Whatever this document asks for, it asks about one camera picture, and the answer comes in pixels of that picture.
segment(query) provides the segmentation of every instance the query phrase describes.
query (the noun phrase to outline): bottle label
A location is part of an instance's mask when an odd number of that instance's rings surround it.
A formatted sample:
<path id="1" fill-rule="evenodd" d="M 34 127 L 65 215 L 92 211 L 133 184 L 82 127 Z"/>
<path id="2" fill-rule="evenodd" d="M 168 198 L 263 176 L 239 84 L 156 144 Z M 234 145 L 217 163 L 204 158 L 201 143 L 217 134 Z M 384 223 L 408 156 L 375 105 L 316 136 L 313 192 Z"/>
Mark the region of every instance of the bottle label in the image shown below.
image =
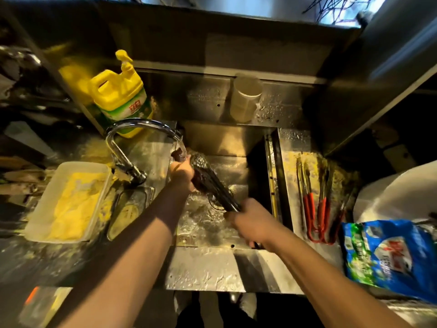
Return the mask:
<path id="1" fill-rule="evenodd" d="M 112 121 L 120 121 L 124 118 L 147 118 L 152 112 L 150 103 L 147 100 L 145 89 L 142 88 L 132 99 L 114 110 L 102 110 L 103 114 Z M 126 134 L 134 128 L 125 128 L 118 133 Z"/>

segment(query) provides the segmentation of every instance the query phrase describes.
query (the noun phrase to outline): faucet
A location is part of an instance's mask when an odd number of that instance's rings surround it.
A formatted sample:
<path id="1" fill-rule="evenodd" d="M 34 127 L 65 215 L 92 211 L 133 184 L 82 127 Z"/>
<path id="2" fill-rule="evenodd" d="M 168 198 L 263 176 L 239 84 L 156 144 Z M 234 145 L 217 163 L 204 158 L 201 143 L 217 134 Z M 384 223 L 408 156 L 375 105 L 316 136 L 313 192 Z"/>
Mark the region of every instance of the faucet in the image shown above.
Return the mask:
<path id="1" fill-rule="evenodd" d="M 106 144 L 112 151 L 115 159 L 115 165 L 132 177 L 131 183 L 134 185 L 140 185 L 144 183 L 144 181 L 147 179 L 147 173 L 140 171 L 115 143 L 114 136 L 116 132 L 124 128 L 152 128 L 164 132 L 174 141 L 182 140 L 182 134 L 178 130 L 172 129 L 164 123 L 150 119 L 125 118 L 108 127 L 106 129 Z"/>

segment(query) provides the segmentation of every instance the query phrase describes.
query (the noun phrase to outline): sink basin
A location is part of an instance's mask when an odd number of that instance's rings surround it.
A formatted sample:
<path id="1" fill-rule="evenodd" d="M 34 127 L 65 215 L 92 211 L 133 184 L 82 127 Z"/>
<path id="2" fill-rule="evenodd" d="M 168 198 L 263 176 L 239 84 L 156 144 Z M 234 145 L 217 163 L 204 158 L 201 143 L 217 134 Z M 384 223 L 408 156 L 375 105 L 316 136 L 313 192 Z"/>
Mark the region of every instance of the sink basin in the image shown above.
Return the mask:
<path id="1" fill-rule="evenodd" d="M 222 183 L 241 202 L 258 200 L 272 212 L 265 135 L 272 130 L 258 126 L 223 126 L 182 122 L 186 147 L 206 155 Z M 194 192 L 185 205 L 176 231 L 176 245 L 249 248 L 223 218 L 224 210 L 213 198 Z"/>

